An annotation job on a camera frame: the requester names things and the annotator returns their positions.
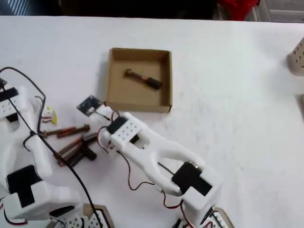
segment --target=robotic arm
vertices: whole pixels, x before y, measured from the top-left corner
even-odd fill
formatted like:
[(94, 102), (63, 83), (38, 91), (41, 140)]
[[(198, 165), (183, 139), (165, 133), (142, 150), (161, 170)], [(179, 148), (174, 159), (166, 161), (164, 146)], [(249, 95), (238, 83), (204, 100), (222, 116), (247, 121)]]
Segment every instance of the robotic arm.
[[(31, 153), (24, 149), (22, 142), (29, 131), (22, 120), (19, 120), (19, 126), (11, 127), (18, 116), (8, 98), (32, 129), (37, 119), (26, 89), (6, 85), (6, 91), (0, 92), (0, 184), (10, 194), (3, 202), (7, 216), (11, 219), (56, 220), (81, 214), (83, 204), (77, 191), (45, 181), (52, 174), (52, 169), (41, 139), (35, 135), (27, 141), (26, 147)], [(105, 116), (112, 113), (104, 105), (95, 111)], [(98, 140), (111, 141), (113, 150), (139, 166), (159, 191), (181, 196), (188, 221), (193, 227), (200, 227), (215, 205), (222, 180), (199, 156), (177, 142), (163, 138), (130, 113), (124, 113), (104, 128)], [(15, 170), (18, 152), (34, 156), (34, 164)], [(171, 179), (159, 169), (158, 162), (162, 158), (184, 162)]]
[[(3, 200), (6, 215), (11, 219), (46, 220), (81, 212), (83, 204), (77, 191), (45, 181), (52, 175), (45, 145), (37, 135), (29, 136), (24, 121), (8, 100), (13, 102), (31, 129), (37, 118), (24, 87), (9, 87), (0, 92), (0, 185), (10, 194)], [(17, 153), (33, 156), (34, 164), (15, 169)]]
[[(102, 105), (97, 112), (107, 115), (109, 107)], [(104, 128), (98, 140), (111, 141), (113, 150), (119, 150), (139, 166), (158, 190), (181, 196), (188, 220), (194, 227), (200, 227), (215, 205), (222, 179), (199, 156), (177, 142), (163, 138), (130, 113), (124, 113)], [(158, 162), (162, 158), (184, 162), (171, 179), (160, 171)]]

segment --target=cardboard tray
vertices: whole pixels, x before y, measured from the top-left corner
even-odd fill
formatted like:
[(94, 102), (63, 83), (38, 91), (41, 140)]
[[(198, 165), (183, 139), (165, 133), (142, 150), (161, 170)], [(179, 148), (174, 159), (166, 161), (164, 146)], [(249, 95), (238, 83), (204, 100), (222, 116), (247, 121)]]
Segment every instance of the cardboard tray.
[[(162, 82), (159, 90), (126, 77), (126, 69)], [(113, 110), (168, 113), (172, 107), (171, 52), (112, 48), (105, 79), (105, 104)]]

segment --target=red object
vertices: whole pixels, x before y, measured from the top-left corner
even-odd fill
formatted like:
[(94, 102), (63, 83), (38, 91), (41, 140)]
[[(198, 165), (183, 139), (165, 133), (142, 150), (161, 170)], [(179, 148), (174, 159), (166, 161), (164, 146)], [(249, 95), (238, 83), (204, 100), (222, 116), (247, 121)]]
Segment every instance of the red object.
[(249, 11), (257, 5), (260, 0), (218, 0), (218, 4), (228, 9), (231, 13), (231, 20), (245, 20)]

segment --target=white tablecloth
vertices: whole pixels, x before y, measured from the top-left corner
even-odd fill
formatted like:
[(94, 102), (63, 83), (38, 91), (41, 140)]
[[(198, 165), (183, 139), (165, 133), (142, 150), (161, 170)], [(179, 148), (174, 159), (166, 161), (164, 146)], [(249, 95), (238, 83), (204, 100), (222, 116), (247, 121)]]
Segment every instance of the white tablecloth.
[[(304, 24), (0, 17), (0, 31), (0, 67), (16, 67), (41, 87), (47, 105), (57, 111), (58, 127), (91, 123), (76, 106), (89, 95), (102, 99), (109, 49), (171, 51), (171, 113), (134, 115), (223, 176), (217, 206), (236, 227), (302, 227), (304, 121), (296, 96), (304, 93), (304, 78), (289, 72), (285, 57), (304, 36)], [(16, 73), (0, 77), (38, 95)], [(71, 140), (50, 143), (60, 149)], [(109, 158), (98, 147), (95, 151), (97, 160), (81, 161), (76, 171), (93, 202), (107, 206), (116, 227), (174, 224), (179, 210), (164, 208), (162, 194), (151, 186), (130, 191), (124, 160)], [(79, 190), (88, 202), (73, 174), (58, 168), (51, 152), (50, 159), (54, 176), (65, 181), (49, 181)], [(172, 161), (166, 164), (178, 168)], [(146, 180), (132, 169), (133, 185)], [(178, 201), (171, 197), (168, 204)]]

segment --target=yellow component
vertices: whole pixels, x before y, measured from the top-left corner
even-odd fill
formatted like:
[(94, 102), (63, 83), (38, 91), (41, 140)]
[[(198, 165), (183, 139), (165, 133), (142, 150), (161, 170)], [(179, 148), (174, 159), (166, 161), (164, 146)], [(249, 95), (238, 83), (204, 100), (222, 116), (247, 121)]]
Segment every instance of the yellow component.
[(53, 117), (52, 124), (57, 125), (57, 115), (55, 110), (52, 109), (50, 106), (48, 106), (47, 109), (50, 110), (52, 113), (52, 117)]

